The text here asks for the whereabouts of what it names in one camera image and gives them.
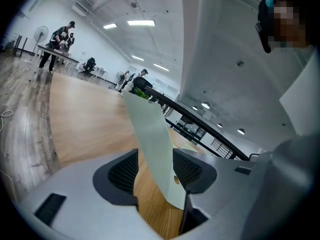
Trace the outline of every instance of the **power cord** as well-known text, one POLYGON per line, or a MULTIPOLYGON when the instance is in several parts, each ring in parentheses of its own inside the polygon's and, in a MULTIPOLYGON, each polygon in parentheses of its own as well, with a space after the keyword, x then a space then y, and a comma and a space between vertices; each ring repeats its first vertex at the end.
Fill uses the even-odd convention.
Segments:
MULTIPOLYGON (((2 129, 4 128, 4 120, 3 120, 3 118, 11 117, 13 114, 14 114, 14 112, 13 112, 12 110, 7 110, 7 111, 3 112, 2 114, 0 114, 0 117, 1 117, 0 133, 1 133, 2 129)), ((13 182, 12 179, 11 179, 6 173, 4 173, 2 170, 0 170, 0 172, 3 173, 5 176, 7 176, 7 177, 9 178, 9 180, 11 181, 14 199, 15 199, 15 201, 17 201, 14 182, 13 182)))

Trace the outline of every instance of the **brown circular spot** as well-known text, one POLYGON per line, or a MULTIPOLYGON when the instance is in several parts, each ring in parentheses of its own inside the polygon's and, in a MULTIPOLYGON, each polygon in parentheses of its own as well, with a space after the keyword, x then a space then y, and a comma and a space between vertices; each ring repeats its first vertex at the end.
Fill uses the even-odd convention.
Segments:
POLYGON ((174 178, 175 183, 180 184, 180 181, 177 176, 174 176, 173 178, 174 178))

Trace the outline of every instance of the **white paper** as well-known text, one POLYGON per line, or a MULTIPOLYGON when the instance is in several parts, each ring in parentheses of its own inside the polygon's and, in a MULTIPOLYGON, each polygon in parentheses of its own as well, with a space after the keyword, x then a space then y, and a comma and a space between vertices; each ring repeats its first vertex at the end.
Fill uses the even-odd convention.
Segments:
POLYGON ((186 191, 176 184, 173 168, 173 148, 168 125, 160 104, 123 91, 135 135, 149 170, 164 198, 183 210, 186 191))

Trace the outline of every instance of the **gray wood plank floor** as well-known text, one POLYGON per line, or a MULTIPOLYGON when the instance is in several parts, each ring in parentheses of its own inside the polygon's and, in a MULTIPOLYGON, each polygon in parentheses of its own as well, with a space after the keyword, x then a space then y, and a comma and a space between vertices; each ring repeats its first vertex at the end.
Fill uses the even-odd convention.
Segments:
MULTIPOLYGON (((61 168, 51 136, 49 98, 52 75, 49 62, 43 73, 34 73, 28 63, 31 56, 21 58, 0 54, 0 114, 12 110, 3 118, 0 133, 0 170, 11 177, 19 202, 32 188, 61 168)), ((100 78, 87 77, 77 70, 55 65, 55 71, 108 88, 113 84, 100 78)), ((14 200, 10 180, 0 173, 9 196, 14 200)))

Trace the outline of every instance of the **fluorescent light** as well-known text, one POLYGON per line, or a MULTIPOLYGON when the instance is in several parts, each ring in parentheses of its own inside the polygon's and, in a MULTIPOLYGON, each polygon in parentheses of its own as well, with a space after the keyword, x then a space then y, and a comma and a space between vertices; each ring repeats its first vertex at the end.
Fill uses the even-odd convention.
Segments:
POLYGON ((238 132, 239 132, 239 133, 241 133, 242 135, 245 135, 245 130, 244 130, 244 129, 242 129, 242 128, 241 128, 241 129, 239 129, 239 130, 238 130, 238 132))
POLYGON ((160 66, 160 65, 157 65, 157 64, 154 64, 154 63, 153 63, 153 65, 155 65, 156 67, 158 67, 158 68, 160 68, 160 69, 169 71, 169 69, 167 69, 167 68, 165 68, 165 67, 163 67, 163 66, 160 66))
POLYGON ((112 23, 112 24, 109 24, 109 25, 105 25, 105 26, 103 26, 103 27, 107 30, 107 29, 116 28, 116 27, 117 27, 117 25, 116 25, 116 24, 114 24, 114 23, 112 23))
POLYGON ((137 56, 133 56, 133 55, 131 55, 132 56, 132 58, 135 58, 135 59, 137 59, 137 60, 140 60, 140 61, 145 61, 143 58, 139 58, 139 57, 137 57, 137 56))
POLYGON ((154 20, 128 20, 130 26, 155 26, 154 20))
POLYGON ((206 109, 210 109, 210 105, 208 102, 201 103, 201 105, 204 106, 206 109))

